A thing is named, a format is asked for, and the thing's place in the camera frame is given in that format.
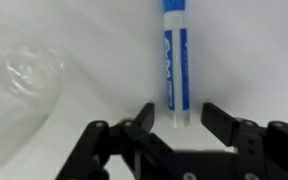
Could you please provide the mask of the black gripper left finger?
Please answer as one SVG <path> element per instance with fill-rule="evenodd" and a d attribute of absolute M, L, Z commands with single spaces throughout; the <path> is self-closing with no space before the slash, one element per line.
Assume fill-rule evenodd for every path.
<path fill-rule="evenodd" d="M 135 180 L 197 180 L 188 163 L 151 132 L 155 106 L 147 103 L 134 119 L 111 126 L 90 122 L 55 180 L 110 180 L 105 165 L 122 157 Z"/>

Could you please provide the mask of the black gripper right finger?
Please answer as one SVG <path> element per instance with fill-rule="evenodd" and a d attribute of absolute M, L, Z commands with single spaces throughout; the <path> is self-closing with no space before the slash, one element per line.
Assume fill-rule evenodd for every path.
<path fill-rule="evenodd" d="M 213 103 L 203 104 L 201 122 L 225 146 L 237 149 L 240 180 L 288 180 L 288 123 L 262 127 Z"/>

